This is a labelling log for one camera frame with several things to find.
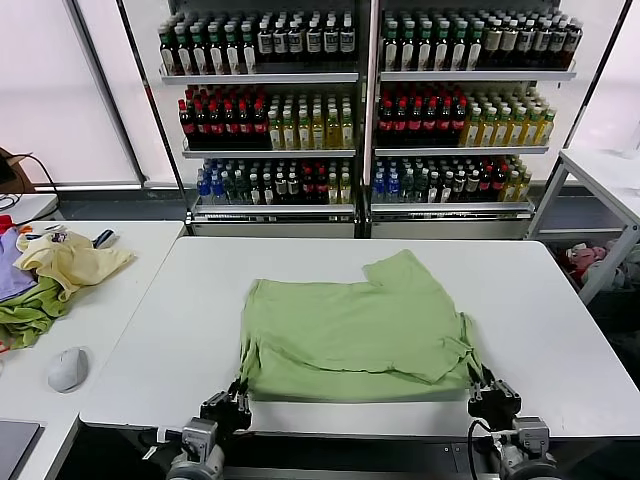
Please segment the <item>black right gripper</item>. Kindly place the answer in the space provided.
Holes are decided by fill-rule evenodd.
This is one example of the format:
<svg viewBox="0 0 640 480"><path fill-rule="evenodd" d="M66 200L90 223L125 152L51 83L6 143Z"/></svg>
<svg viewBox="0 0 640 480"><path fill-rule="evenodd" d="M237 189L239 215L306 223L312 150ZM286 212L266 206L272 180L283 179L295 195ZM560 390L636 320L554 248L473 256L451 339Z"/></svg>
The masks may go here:
<svg viewBox="0 0 640 480"><path fill-rule="evenodd" d="M484 420L488 425L511 425L521 410L521 396L506 382L495 382L490 369L482 370L481 377L474 367L468 368L468 413L472 418Z"/></svg>

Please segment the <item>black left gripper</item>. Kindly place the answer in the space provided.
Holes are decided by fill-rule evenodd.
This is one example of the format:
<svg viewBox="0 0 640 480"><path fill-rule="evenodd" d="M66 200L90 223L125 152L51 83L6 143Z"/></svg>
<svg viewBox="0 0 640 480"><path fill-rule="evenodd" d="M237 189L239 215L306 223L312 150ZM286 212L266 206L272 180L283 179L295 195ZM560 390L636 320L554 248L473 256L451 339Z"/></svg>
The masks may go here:
<svg viewBox="0 0 640 480"><path fill-rule="evenodd" d="M219 392L204 401L200 406L200 418L216 425L217 443L228 441L236 431L248 430L252 421L248 378L243 375L236 377L227 392Z"/></svg>

